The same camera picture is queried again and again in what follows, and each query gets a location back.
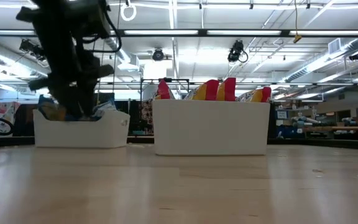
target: ceiling duct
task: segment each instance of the ceiling duct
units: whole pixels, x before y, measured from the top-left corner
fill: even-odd
[[[358,38],[357,39],[336,39],[334,42],[337,45],[337,49],[332,48],[321,52],[313,58],[307,60],[302,66],[290,70],[281,82],[292,82],[293,80],[307,75],[319,68],[334,62],[334,59],[339,57],[347,57],[358,51]]]
[[[107,38],[104,40],[111,50],[117,49],[117,42],[113,38]],[[134,54],[127,54],[122,48],[116,52],[118,60],[121,62],[117,67],[120,70],[128,72],[138,72],[139,71],[139,59]]]
[[[43,76],[47,76],[50,72],[49,69],[43,68],[39,64],[0,46],[0,65],[12,65],[14,63],[22,65],[30,71],[32,70]]]

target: ceiling pipe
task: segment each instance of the ceiling pipe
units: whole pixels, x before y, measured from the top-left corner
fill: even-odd
[[[325,12],[328,8],[330,8],[336,1],[337,1],[337,0],[331,0],[331,1],[329,1],[313,18],[311,18],[311,19],[306,23],[305,26],[303,26],[303,28],[305,29],[306,27],[308,27],[308,26],[309,26],[312,22],[314,22],[319,16],[321,16],[321,15],[323,14],[323,12]],[[283,49],[284,46],[286,46],[286,45],[287,45],[288,43],[290,43],[290,42],[292,42],[292,40],[289,40],[289,41],[287,41],[286,43],[284,43],[284,44],[280,45],[279,47],[277,47],[277,49],[276,49],[273,53],[271,53],[269,57],[272,57],[272,56],[274,56],[275,54],[277,54],[277,52],[279,52],[281,49]]]
[[[104,43],[106,43],[111,48],[111,50],[117,50],[117,42],[112,37],[104,39]],[[129,56],[129,54],[122,48],[116,52],[116,55],[121,63],[131,62],[131,56]]]
[[[14,53],[11,50],[8,50],[2,46],[0,46],[0,60],[3,61],[5,64],[14,64],[18,63],[19,65],[22,65],[25,68],[28,68],[29,70],[33,70],[37,72],[40,75],[47,76],[47,74],[50,72],[49,69],[43,68],[36,62],[33,62],[17,53]]]
[[[280,0],[280,2],[278,3],[278,6],[281,6],[282,3],[284,2],[284,0]],[[266,21],[264,22],[264,24],[262,25],[261,29],[264,29],[266,27],[266,25],[269,23],[269,21],[271,20],[271,18],[273,17],[273,15],[276,13],[276,10],[273,10],[273,12],[269,15],[269,17],[266,19]],[[244,51],[246,51],[249,46],[251,46],[254,41],[256,40],[256,37],[252,38],[252,40],[248,43],[248,45],[245,47]],[[254,58],[254,56],[256,55],[257,52],[254,53],[254,55],[248,59],[248,61],[252,60]],[[228,73],[224,76],[224,79],[226,77],[228,77],[232,72],[234,72],[235,70],[237,70],[237,68],[239,68],[239,65],[242,65],[243,63],[238,63],[235,66],[231,67],[230,70],[228,71]]]
[[[293,80],[307,75],[317,69],[320,69],[332,62],[336,58],[347,57],[358,51],[358,39],[345,42],[346,44],[341,48],[341,53],[330,55],[328,50],[321,52],[313,58],[307,60],[301,67],[290,70],[280,82],[292,82]]]

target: security camera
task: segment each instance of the security camera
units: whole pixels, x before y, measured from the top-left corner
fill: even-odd
[[[164,59],[164,53],[162,52],[162,49],[155,49],[152,58],[157,62],[162,61]]]

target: white ceiling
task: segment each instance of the white ceiling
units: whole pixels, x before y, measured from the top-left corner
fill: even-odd
[[[311,0],[312,4],[321,6],[327,4],[330,0]],[[249,3],[249,1],[218,1],[203,0],[203,4],[216,3]],[[254,4],[278,4],[279,0],[255,0]],[[152,4],[156,6],[168,6],[168,0],[151,0],[151,1],[132,1],[132,3]],[[178,0],[179,6],[197,6],[199,0]],[[28,5],[26,0],[0,0],[0,5],[19,6]],[[284,0],[284,6],[292,5],[292,0]],[[333,7],[353,6],[358,4],[358,0],[337,1]],[[170,17],[168,9],[156,9],[150,7],[137,6],[137,15],[132,21],[124,21],[119,16],[119,7],[111,6],[112,11],[109,13],[113,23],[118,29],[169,29]],[[15,20],[19,8],[0,8],[0,29],[32,29],[31,24]],[[312,18],[319,12],[319,9],[299,9],[298,10],[298,27],[301,29],[358,29],[358,9],[333,10],[328,9],[322,15],[312,21],[305,27]],[[273,10],[265,9],[204,9],[204,28],[205,29],[260,29],[264,22],[273,13]],[[202,13],[199,9],[179,9],[177,11],[178,29],[200,29]],[[265,29],[294,29],[295,28],[295,11],[285,10],[276,11]],[[229,48],[237,38],[233,37],[179,37],[179,74],[180,78],[190,78],[192,80],[205,80],[208,78],[225,77],[230,71],[227,62]],[[243,38],[244,44],[247,45],[252,38]],[[238,77],[239,80],[270,82],[278,81],[281,76],[297,66],[300,66],[305,60],[327,49],[327,43],[332,41],[331,38],[303,38],[297,44],[292,43],[292,39],[281,39],[277,42],[289,42],[272,59],[263,64],[256,72],[252,71],[259,63],[264,62],[271,53],[277,48],[273,45],[276,39],[273,38],[256,38],[249,52],[250,60],[242,68],[237,68],[230,76]],[[20,37],[0,37],[0,45],[13,52],[19,52]],[[172,40],[170,37],[127,37],[122,39],[123,49],[128,53],[138,54],[140,58],[147,59],[147,52],[155,48],[163,48],[165,54],[172,55]],[[98,41],[96,49],[102,49],[103,43]],[[114,65],[112,60],[108,60],[109,55],[105,55],[104,63]],[[331,64],[317,72],[324,72],[332,75],[332,72],[343,70],[343,63]],[[173,76],[173,70],[168,69],[168,76]],[[116,75],[131,75],[138,78],[137,73],[120,72],[117,69]],[[309,74],[310,81],[313,81],[313,74]]]

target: metal rack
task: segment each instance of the metal rack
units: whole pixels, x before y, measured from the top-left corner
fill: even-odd
[[[167,83],[177,82],[176,85],[181,85],[181,86],[183,86],[183,84],[181,84],[180,82],[187,82],[187,92],[190,91],[190,80],[188,78],[141,78],[140,79],[140,102],[142,102],[142,100],[143,100],[143,96],[142,96],[142,94],[143,94],[143,83],[145,81],[150,81],[149,85],[151,85],[151,83],[153,83],[153,81],[160,82],[161,80],[164,80]]]

